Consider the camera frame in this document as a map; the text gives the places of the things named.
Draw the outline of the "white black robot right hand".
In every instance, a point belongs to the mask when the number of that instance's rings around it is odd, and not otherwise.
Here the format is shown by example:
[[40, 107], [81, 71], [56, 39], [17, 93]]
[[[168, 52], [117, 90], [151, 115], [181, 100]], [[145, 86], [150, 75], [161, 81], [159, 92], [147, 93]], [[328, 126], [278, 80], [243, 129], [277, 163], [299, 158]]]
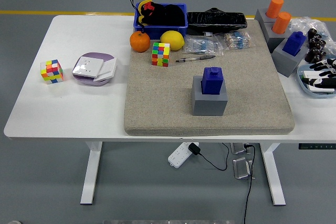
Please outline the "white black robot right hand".
[[305, 84], [316, 88], [335, 89], [335, 58], [321, 60], [312, 64], [310, 69], [320, 71], [326, 69], [319, 74], [319, 78], [301, 78]]

